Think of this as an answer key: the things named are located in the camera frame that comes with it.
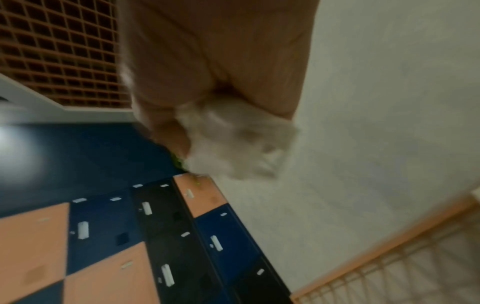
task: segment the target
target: orange grid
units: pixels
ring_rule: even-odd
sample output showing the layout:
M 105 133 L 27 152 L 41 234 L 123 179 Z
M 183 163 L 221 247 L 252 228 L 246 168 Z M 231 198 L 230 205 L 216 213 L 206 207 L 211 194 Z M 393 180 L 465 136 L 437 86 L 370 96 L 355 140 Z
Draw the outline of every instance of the orange grid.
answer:
M 471 196 L 464 198 L 295 293 L 292 300 L 301 304 L 480 303 L 480 204 Z
M 0 0 L 0 73 L 65 106 L 128 108 L 115 2 Z

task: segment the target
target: orange locker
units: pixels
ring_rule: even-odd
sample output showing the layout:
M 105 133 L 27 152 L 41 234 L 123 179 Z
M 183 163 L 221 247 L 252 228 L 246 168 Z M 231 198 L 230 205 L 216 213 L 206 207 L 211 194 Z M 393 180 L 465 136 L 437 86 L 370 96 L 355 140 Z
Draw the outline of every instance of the orange locker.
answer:
M 63 304 L 159 304 L 145 243 L 66 277 Z
M 65 276 L 69 204 L 0 219 L 0 303 Z
M 182 174 L 174 177 L 193 217 L 198 217 L 227 203 L 209 176 Z

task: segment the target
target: lattice panel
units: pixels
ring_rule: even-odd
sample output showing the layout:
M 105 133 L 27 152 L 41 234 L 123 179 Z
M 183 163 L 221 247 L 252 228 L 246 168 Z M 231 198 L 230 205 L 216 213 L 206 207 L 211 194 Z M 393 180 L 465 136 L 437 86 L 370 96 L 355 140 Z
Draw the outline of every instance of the lattice panel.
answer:
M 129 107 L 115 2 L 0 0 L 0 72 L 65 106 Z
M 480 303 L 479 209 L 317 288 L 300 303 Z

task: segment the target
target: blue wall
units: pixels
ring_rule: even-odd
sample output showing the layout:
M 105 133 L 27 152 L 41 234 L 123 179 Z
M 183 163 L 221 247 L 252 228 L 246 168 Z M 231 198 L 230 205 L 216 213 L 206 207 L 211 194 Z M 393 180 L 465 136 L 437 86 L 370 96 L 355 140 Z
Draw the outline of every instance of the blue wall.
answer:
M 0 216 L 179 173 L 130 124 L 0 126 Z

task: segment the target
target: metal mesh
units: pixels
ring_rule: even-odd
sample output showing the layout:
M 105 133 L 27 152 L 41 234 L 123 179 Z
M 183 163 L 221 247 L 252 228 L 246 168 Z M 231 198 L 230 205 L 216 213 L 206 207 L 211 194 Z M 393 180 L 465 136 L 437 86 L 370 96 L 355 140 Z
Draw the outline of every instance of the metal mesh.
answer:
M 0 72 L 65 106 L 129 107 L 115 2 L 0 0 Z
M 299 297 L 302 304 L 480 303 L 480 207 Z

